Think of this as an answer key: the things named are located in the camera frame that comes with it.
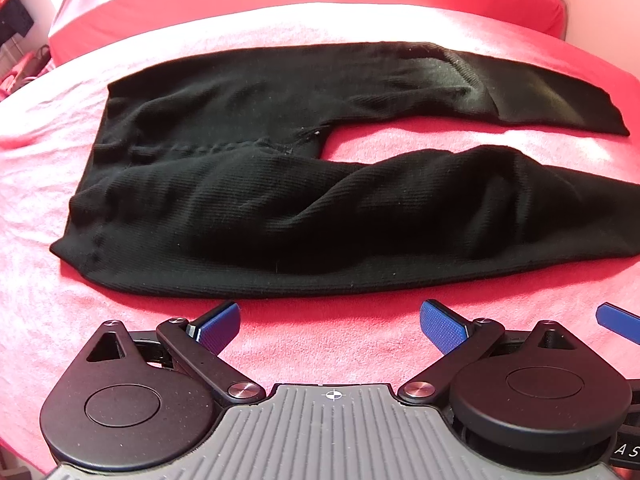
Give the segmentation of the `black knit pants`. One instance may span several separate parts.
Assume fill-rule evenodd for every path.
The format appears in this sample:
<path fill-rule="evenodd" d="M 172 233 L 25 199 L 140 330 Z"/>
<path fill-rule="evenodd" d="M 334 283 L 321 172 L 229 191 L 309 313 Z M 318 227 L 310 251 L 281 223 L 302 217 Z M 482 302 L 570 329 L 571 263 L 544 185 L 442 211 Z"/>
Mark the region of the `black knit pants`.
<path fill-rule="evenodd" d="M 51 250 L 130 294 L 424 287 L 639 251 L 637 185 L 513 148 L 321 158 L 344 125 L 470 118 L 626 136 L 602 89 L 436 44 L 189 56 L 113 81 Z"/>

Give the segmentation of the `pink terry bed blanket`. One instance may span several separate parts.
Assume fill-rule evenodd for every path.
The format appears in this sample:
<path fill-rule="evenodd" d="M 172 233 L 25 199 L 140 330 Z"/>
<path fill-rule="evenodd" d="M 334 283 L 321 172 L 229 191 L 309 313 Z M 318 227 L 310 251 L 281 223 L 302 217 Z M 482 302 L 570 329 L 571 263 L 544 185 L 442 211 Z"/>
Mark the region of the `pink terry bed blanket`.
<path fill-rule="evenodd" d="M 1 104 L 1 443 L 52 466 L 44 399 L 98 325 L 220 300 L 256 382 L 390 382 L 424 299 L 526 330 L 639 307 L 639 83 L 417 6 L 296 4 L 148 32 Z"/>

